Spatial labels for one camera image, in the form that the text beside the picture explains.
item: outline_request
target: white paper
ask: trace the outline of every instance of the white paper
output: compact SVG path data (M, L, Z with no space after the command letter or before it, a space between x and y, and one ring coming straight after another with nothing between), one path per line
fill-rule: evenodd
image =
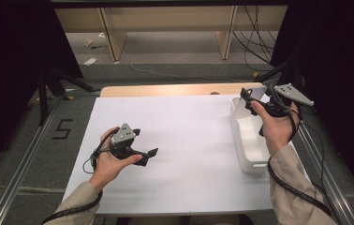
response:
M125 168L105 189L99 215L156 216L272 209L269 175L241 171L229 124L238 95L103 97L84 135L65 198L90 174L83 162L108 128L128 123L141 133L132 148L159 148L146 167Z

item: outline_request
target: white plastic container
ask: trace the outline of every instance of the white plastic container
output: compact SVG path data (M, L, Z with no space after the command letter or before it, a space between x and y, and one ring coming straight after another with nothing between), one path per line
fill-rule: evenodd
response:
M239 165L245 173L263 173L270 154L265 139L258 134L262 120L244 106L244 100L234 98L229 114Z

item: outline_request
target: sleeve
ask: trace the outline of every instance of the sleeve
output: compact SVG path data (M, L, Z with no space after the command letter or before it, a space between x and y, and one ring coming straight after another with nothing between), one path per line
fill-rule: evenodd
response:
M57 208L54 213L71 209L79 206L91 203L97 198L95 188L88 182L81 183ZM97 211L99 204L95 207L84 211L82 213L73 214L65 217L59 217L51 220L46 225L58 225L58 224L74 224L74 225L87 225L93 224L95 219L95 212Z
M303 166L293 147L286 145L271 158L274 173L290 186L323 203L323 196L306 179ZM311 203L280 187L271 178L271 202L278 224L335 224L335 222Z

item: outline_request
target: left hand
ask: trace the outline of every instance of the left hand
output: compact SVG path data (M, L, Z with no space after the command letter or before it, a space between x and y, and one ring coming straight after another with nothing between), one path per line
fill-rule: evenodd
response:
M102 136L101 141L113 130L118 127L107 130ZM104 145L109 146L112 135L104 141ZM142 159L141 155L134 155L125 159L119 159L115 157L111 152L102 152L98 157L95 173L89 182L95 187L97 193L99 193L110 181L114 180L119 172L126 166L134 164Z

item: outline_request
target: right hand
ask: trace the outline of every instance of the right hand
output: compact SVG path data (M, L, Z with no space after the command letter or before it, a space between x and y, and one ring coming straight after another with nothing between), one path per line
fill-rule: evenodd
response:
M102 136L101 141L117 127L107 130ZM104 141L103 145L109 146L112 135ZM114 180L119 172L126 166L136 163L142 159L142 155L133 155L125 159L116 158L110 151L100 153L97 168L89 182L99 193L110 181Z
M291 136L292 125L290 119L285 117L272 117L265 108L256 101L252 101L251 105L256 113L261 117L263 127L262 131L267 142L268 151L271 157L283 146L287 145ZM297 112L297 106L291 103L290 109ZM296 126L299 124L299 116L295 112L292 113Z

